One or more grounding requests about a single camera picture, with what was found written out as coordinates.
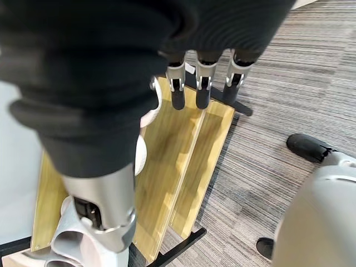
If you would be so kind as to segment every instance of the metal bracket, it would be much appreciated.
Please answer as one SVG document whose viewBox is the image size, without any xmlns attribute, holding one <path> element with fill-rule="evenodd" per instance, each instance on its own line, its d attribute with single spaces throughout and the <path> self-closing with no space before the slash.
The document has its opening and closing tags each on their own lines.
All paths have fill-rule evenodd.
<svg viewBox="0 0 356 267">
<path fill-rule="evenodd" d="M 239 81 L 239 84 L 237 85 L 238 87 L 241 86 L 244 83 L 244 80 L 249 73 L 250 69 L 252 68 L 254 64 L 251 64 L 249 66 L 243 67 L 239 66 L 235 63 L 234 61 L 234 54 L 232 53 L 229 66 L 228 66 L 228 73 L 226 74 L 226 84 L 231 87 L 233 84 L 233 78 L 235 74 L 240 74 L 241 79 Z"/>
<path fill-rule="evenodd" d="M 196 88 L 197 90 L 202 90 L 202 79 L 207 77 L 209 80 L 207 82 L 206 90 L 210 90 L 212 85 L 212 79 L 215 74 L 217 63 L 211 65 L 202 64 L 199 60 L 196 60 Z"/>
<path fill-rule="evenodd" d="M 206 234 L 206 229 L 201 228 L 195 233 L 191 233 L 187 239 L 183 240 L 181 243 L 176 245 L 170 251 L 165 254 L 159 252 L 157 259 L 148 265 L 147 267 L 164 267 L 170 264 L 174 259 L 176 259 L 180 254 L 194 245 L 199 239 L 201 239 Z"/>
<path fill-rule="evenodd" d="M 176 90 L 183 91 L 185 83 L 185 62 L 183 62 L 183 64 L 179 67 L 168 66 L 166 71 L 166 77 L 169 81 L 169 86 L 172 92 Z M 174 80 L 179 81 L 179 86 L 177 86 L 177 88 L 175 87 L 175 83 L 173 83 Z"/>
</svg>

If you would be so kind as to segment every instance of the silver metal forearm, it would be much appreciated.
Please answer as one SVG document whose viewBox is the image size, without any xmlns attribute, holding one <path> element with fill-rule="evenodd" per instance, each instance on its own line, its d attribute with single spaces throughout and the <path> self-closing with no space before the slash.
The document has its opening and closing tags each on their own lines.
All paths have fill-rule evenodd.
<svg viewBox="0 0 356 267">
<path fill-rule="evenodd" d="M 136 229 L 134 165 L 93 178 L 63 177 L 81 223 L 107 249 L 125 250 Z"/>
</svg>

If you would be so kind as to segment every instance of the carpet floor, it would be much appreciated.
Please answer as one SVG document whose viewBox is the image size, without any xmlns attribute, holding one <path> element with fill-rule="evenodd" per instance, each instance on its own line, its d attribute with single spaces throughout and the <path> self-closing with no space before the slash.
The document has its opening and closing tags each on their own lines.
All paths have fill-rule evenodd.
<svg viewBox="0 0 356 267">
<path fill-rule="evenodd" d="M 187 61 L 194 64 L 195 54 Z M 229 53 L 214 86 L 225 83 Z M 292 154 L 287 137 L 304 133 L 356 155 L 356 1 L 322 0 L 291 11 L 249 73 L 196 226 L 207 234 L 169 267 L 264 267 L 255 248 L 274 230 L 301 183 L 317 168 Z M 169 230 L 161 251 L 180 242 Z M 130 266 L 137 265 L 131 251 Z"/>
</svg>

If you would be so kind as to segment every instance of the white wall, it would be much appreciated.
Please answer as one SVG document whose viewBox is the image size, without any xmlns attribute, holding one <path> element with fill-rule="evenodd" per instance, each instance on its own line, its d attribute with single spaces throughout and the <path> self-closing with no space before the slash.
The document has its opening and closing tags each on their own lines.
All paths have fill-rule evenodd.
<svg viewBox="0 0 356 267">
<path fill-rule="evenodd" d="M 41 147 L 8 112 L 17 89 L 0 81 L 0 244 L 32 235 Z"/>
</svg>

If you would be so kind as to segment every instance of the wood grain surface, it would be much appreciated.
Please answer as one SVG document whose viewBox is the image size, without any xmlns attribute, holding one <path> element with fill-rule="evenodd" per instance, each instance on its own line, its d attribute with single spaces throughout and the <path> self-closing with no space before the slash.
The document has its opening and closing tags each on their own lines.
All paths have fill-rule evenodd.
<svg viewBox="0 0 356 267">
<path fill-rule="evenodd" d="M 34 214 L 31 251 L 50 245 L 61 217 L 61 206 L 67 196 L 61 175 L 43 152 Z"/>
<path fill-rule="evenodd" d="M 211 101 L 171 217 L 172 228 L 186 239 L 194 226 L 216 162 L 234 118 L 234 109 Z"/>
<path fill-rule="evenodd" d="M 195 91 L 185 88 L 185 108 L 177 111 L 166 79 L 159 82 L 162 108 L 146 129 L 146 165 L 136 178 L 138 222 L 133 243 L 148 262 L 160 250 L 205 115 L 196 108 Z"/>
</svg>

